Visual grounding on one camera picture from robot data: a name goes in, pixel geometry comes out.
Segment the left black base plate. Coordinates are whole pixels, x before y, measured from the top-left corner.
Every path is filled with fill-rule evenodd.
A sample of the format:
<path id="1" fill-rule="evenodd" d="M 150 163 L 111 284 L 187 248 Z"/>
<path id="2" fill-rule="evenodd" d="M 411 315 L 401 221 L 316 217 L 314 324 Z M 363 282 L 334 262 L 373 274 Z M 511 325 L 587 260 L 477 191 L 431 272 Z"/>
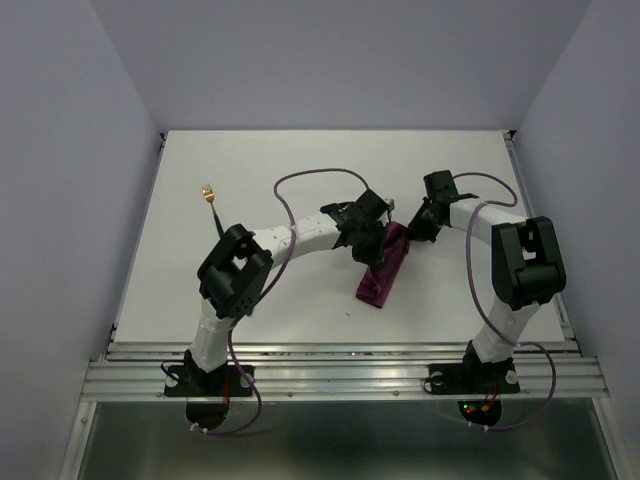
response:
<path id="1" fill-rule="evenodd" d="M 250 398 L 253 389 L 234 364 L 200 374 L 183 364 L 162 364 L 164 395 L 169 398 Z"/>

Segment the purple cloth napkin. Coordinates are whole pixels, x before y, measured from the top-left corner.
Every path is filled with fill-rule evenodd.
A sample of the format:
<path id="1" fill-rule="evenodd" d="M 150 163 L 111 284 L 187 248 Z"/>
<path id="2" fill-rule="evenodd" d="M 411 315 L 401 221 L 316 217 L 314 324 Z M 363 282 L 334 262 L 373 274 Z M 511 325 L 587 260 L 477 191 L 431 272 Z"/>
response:
<path id="1" fill-rule="evenodd" d="M 382 267 L 369 267 L 363 275 L 355 297 L 372 307 L 381 309 L 390 294 L 404 259 L 410 250 L 408 229 L 395 221 L 389 224 L 383 242 Z"/>

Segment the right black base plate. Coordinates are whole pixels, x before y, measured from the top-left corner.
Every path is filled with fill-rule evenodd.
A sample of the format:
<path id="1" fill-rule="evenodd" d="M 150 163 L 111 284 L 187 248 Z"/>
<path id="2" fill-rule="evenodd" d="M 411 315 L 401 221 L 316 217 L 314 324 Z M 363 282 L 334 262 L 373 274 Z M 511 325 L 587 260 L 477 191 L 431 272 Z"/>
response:
<path id="1" fill-rule="evenodd" d="M 434 395 L 518 394 L 521 391 L 512 363 L 480 364 L 476 367 L 462 363 L 436 363 L 430 364 L 428 370 L 423 385 Z"/>

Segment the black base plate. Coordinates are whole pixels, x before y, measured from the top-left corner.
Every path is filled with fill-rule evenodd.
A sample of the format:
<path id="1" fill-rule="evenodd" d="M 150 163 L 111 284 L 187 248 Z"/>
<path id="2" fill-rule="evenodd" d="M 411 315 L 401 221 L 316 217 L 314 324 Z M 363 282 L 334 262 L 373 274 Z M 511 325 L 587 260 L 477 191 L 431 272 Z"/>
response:
<path id="1" fill-rule="evenodd" d="M 512 363 L 480 364 L 476 367 L 462 363 L 436 363 L 430 364 L 428 370 L 423 385 L 434 395 L 518 394 L 521 391 Z"/>
<path id="2" fill-rule="evenodd" d="M 169 398 L 250 398 L 253 389 L 234 364 L 200 374 L 183 364 L 162 364 L 164 395 Z"/>

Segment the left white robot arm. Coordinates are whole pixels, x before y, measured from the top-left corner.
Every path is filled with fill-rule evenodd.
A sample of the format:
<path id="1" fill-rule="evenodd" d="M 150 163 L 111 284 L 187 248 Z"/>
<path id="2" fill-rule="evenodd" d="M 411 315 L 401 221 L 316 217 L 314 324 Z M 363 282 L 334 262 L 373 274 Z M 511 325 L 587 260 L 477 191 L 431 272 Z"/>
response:
<path id="1" fill-rule="evenodd" d="M 272 270 L 311 253 L 349 248 L 354 261 L 381 267 L 394 201 L 370 189 L 352 202 L 325 205 L 291 226 L 250 231 L 236 224 L 222 235 L 197 271 L 201 314 L 176 383 L 189 395 L 222 393 L 228 334 L 267 292 Z"/>

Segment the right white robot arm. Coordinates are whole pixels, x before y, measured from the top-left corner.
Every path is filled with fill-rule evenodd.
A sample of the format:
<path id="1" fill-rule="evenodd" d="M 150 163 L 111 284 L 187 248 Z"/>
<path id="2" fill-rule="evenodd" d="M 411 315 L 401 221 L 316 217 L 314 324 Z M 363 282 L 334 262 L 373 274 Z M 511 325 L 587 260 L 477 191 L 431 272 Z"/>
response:
<path id="1" fill-rule="evenodd" d="M 448 170 L 425 176 L 426 195 L 409 224 L 410 237 L 433 242 L 448 227 L 464 232 L 467 247 L 475 239 L 488 245 L 495 297 L 490 310 L 478 311 L 483 326 L 469 341 L 462 360 L 429 365 L 425 389 L 434 395 L 490 389 L 514 394 L 520 390 L 513 361 L 520 337 L 540 308 L 567 283 L 561 250 L 549 218 L 511 214 L 508 210 L 515 201 L 461 193 L 456 178 Z"/>

